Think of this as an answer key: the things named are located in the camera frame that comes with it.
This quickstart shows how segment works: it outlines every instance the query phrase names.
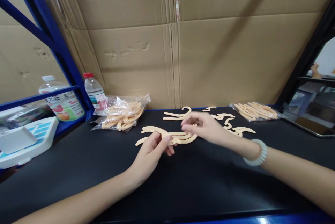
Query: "hand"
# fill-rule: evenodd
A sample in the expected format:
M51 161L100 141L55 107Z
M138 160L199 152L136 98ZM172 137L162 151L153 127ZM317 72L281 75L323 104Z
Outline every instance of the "hand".
M155 131L142 144L134 163L128 169L140 185L152 174L163 152L168 156L174 154L173 146L168 145L170 140L171 136L162 139L161 134Z
M314 63L313 66L311 67L311 70L312 70L313 72L315 72L315 71L318 70L318 68L319 68L319 65L318 65L317 63Z
M235 135L227 132L222 126L204 112L191 112L181 122L181 129L186 132L197 134L212 144L225 146L224 143Z

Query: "bag of hangers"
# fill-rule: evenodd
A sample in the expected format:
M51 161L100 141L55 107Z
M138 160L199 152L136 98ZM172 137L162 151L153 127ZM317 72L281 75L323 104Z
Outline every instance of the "bag of hangers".
M150 103L149 94L142 97L106 96L103 108L93 113L101 117L95 121L98 125L91 130L108 129L128 132L132 126L136 125L148 103Z
M229 107L236 110L249 122L286 118L283 114L273 108L258 102L231 103L229 104Z

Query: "forearm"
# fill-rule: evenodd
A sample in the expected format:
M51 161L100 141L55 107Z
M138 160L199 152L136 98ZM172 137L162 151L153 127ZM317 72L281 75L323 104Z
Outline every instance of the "forearm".
M316 70L316 71L312 71L312 78L322 79L322 76L321 76L320 73Z
M223 146L249 160L260 153L257 143L236 136ZM261 167L335 217L335 171L270 147Z
M21 223L89 223L108 207L133 192L139 186L129 170L86 191L34 212Z

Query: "bracelet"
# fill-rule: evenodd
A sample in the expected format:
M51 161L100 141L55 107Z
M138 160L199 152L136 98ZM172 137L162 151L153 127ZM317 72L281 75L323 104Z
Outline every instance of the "bracelet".
M252 139L251 141L259 144L259 146L261 147L261 153L259 154L259 156L256 160L251 161L251 160L248 160L246 158L243 158L243 159L250 166L260 166L261 164L264 163L264 161L266 159L268 149L266 147L266 144L264 144L264 142L259 140L259 139Z

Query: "blue shelf frame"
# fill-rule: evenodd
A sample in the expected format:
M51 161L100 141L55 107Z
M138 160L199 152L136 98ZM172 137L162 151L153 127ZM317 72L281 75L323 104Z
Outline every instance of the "blue shelf frame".
M84 82L78 68L72 59L71 53L61 35L61 32L45 2L45 0L24 0L38 26L32 23L8 0L0 0L0 7L12 16L17 22L28 29L39 40L45 43L54 54L59 66L61 67L70 87L40 94L12 102L0 104L0 111L16 106L28 104L42 100L50 96L58 95L67 91L74 91L79 102L85 110L85 116L72 122L59 124L56 134L62 134L74 127L76 124L89 120L92 117L94 108L88 95L85 92ZM324 212L311 212L287 215L267 215L258 217L246 217L237 219L227 219L221 221L197 222L198 224L251 224L251 223L330 223L333 219Z
M56 134L58 135L78 123L89 120L92 117L94 108L88 95L85 92L84 81L82 79L81 73L75 65L75 62L66 45L66 42L64 41L64 38L45 0L24 1L28 9L30 10L37 26L33 22L31 22L24 14L22 14L8 0L0 0L0 7L51 49L56 61L58 62L60 68L63 71L64 76L70 84L70 87L49 92L47 94L35 95L0 104L0 111L42 100L47 97L58 95L64 92L74 91L76 96L78 97L81 106L85 110L86 116L84 116L80 120L76 120L71 123L60 122L59 129L56 132Z

